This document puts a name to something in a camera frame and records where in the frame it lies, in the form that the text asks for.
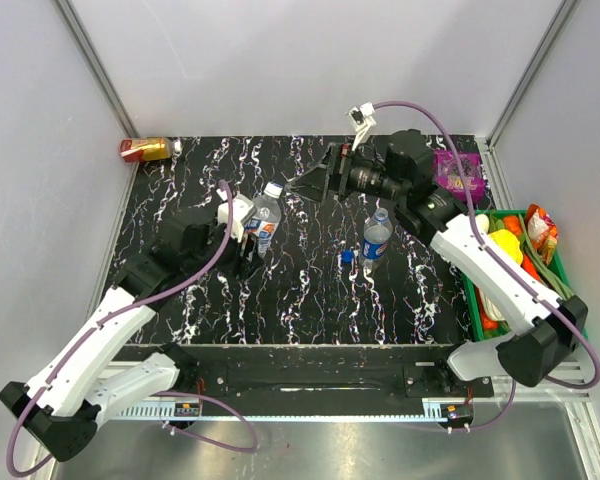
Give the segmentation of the blue bottle cap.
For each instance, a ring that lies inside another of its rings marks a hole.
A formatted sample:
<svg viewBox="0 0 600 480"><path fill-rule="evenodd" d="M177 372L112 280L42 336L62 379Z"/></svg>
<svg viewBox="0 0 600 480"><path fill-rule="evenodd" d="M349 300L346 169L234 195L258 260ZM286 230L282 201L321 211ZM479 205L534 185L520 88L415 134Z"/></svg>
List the blue bottle cap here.
<svg viewBox="0 0 600 480"><path fill-rule="evenodd" d="M354 252L351 250L345 250L341 253L341 260L343 263L350 264L355 258Z"/></svg>

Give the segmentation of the white water bottle cap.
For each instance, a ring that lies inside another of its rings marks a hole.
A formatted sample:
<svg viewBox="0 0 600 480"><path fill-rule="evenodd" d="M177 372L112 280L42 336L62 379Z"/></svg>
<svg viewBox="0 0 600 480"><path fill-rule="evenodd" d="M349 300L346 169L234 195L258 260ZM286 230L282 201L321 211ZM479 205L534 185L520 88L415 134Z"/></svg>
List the white water bottle cap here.
<svg viewBox="0 0 600 480"><path fill-rule="evenodd" d="M271 198L278 199L283 193L283 186L275 182L268 182L264 189L264 194Z"/></svg>

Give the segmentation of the clear water bottle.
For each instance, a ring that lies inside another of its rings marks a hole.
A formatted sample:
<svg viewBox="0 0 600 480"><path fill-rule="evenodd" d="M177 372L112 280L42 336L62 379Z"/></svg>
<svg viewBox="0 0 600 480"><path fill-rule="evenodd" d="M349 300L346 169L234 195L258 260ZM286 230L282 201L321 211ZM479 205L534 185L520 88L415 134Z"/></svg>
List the clear water bottle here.
<svg viewBox="0 0 600 480"><path fill-rule="evenodd" d="M271 198L263 192L253 199L256 213L248 222L245 231L255 237L258 254L261 258L269 250L273 236L282 219L280 197L278 199Z"/></svg>

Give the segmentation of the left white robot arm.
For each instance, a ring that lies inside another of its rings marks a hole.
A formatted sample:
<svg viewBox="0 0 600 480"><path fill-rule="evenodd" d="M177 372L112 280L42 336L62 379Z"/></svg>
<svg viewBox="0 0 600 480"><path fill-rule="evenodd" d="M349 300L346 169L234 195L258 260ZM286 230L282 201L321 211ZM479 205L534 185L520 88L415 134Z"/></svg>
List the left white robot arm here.
<svg viewBox="0 0 600 480"><path fill-rule="evenodd" d="M110 419L163 391L220 396L227 370L198 360L175 343L152 350L139 364L107 380L100 375L127 340L171 296L210 269L246 278L262 264L244 231L248 214L221 205L186 209L168 218L151 246L129 257L99 306L69 344L25 383L12 381L0 401L49 453L77 456Z"/></svg>

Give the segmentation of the Pepsi plastic bottle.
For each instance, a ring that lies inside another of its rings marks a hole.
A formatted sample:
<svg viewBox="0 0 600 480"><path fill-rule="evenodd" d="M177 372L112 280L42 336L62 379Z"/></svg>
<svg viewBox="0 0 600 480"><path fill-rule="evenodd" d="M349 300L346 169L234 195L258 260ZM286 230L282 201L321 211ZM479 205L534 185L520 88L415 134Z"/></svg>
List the Pepsi plastic bottle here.
<svg viewBox="0 0 600 480"><path fill-rule="evenodd" d="M376 209L363 230L360 263L364 270L372 271L383 259L389 239L393 233L389 212L384 207Z"/></svg>

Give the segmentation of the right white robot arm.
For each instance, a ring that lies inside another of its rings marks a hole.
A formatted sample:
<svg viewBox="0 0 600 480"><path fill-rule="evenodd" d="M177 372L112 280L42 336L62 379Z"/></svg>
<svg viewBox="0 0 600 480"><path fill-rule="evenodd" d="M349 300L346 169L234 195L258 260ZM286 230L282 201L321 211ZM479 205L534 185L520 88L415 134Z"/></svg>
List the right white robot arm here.
<svg viewBox="0 0 600 480"><path fill-rule="evenodd" d="M580 344L588 308L578 296L563 299L535 280L473 226L466 206L434 181L433 162L433 150L415 129L392 134L381 161L332 143L285 190L316 203L352 193L394 202L399 225L454 264L503 314L508 334L465 343L436 369L442 393L458 395L471 380L494 375L535 387Z"/></svg>

